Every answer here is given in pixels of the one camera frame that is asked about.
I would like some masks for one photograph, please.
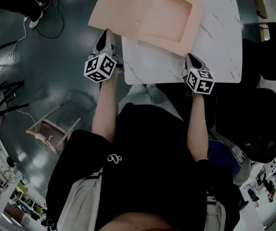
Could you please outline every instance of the chair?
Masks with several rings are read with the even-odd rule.
[[[233,178],[240,172],[239,161],[222,141],[209,140],[208,159],[214,164],[228,166]]]
[[[252,161],[248,157],[242,162],[238,175],[233,178],[233,183],[235,185],[241,186],[250,178],[251,162]]]
[[[217,95],[216,131],[252,161],[276,157],[276,94],[269,89]]]
[[[247,42],[247,57],[264,79],[276,80],[276,36],[261,43]]]
[[[61,108],[57,106],[42,119],[31,126],[26,133],[35,136],[36,139],[41,140],[46,146],[48,146],[54,153],[61,154],[64,150],[67,140],[69,139],[71,133],[74,131],[75,127],[81,120],[81,117],[74,123],[74,125],[66,132],[53,122],[47,119],[52,113]]]

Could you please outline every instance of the black office chair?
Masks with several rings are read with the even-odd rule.
[[[253,89],[217,94],[216,131],[252,161],[276,157],[276,94]]]
[[[276,37],[261,43],[246,41],[246,58],[251,59],[264,79],[276,80]]]

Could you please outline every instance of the sneaker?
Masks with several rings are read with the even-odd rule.
[[[31,23],[30,23],[30,28],[34,28],[34,27],[36,27],[37,26],[37,24],[38,24],[38,22],[39,22],[39,20],[42,18],[42,16],[43,16],[43,12],[41,12],[41,14],[40,14],[40,17],[39,17],[39,19],[37,20],[37,21],[31,21]]]

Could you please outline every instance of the white marble table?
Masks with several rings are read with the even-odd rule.
[[[206,5],[192,54],[203,60],[216,82],[239,83],[242,35],[236,0],[201,0]],[[122,37],[127,84],[183,82],[184,58]]]

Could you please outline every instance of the forearm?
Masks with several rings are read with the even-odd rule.
[[[187,146],[196,162],[208,159],[209,139],[205,120],[204,99],[201,94],[193,94]]]
[[[118,75],[114,73],[110,80],[102,83],[92,125],[92,133],[106,138],[111,144],[117,119],[117,82]]]

